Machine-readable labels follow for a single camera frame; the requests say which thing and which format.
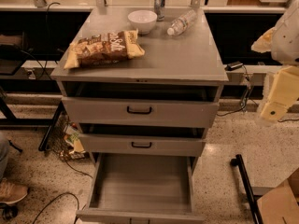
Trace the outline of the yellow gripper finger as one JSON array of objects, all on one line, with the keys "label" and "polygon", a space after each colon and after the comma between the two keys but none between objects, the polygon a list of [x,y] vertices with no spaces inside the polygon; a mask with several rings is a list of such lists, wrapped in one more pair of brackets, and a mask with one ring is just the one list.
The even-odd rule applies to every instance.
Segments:
[{"label": "yellow gripper finger", "polygon": [[270,52],[272,50],[272,38],[274,32],[274,27],[267,30],[256,41],[253,42],[253,44],[251,45],[251,49],[259,53]]},{"label": "yellow gripper finger", "polygon": [[258,107],[257,123],[272,125],[279,121],[299,99],[299,67],[283,65],[266,75],[263,99]]}]

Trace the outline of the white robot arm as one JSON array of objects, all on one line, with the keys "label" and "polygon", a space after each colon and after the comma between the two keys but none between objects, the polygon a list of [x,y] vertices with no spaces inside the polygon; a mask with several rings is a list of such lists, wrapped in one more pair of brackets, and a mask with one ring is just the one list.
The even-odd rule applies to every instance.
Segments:
[{"label": "white robot arm", "polygon": [[299,99],[299,0],[292,2],[276,25],[261,35],[251,49],[259,53],[269,51],[272,59],[282,64],[275,74],[267,74],[258,108],[258,121],[271,125]]}]

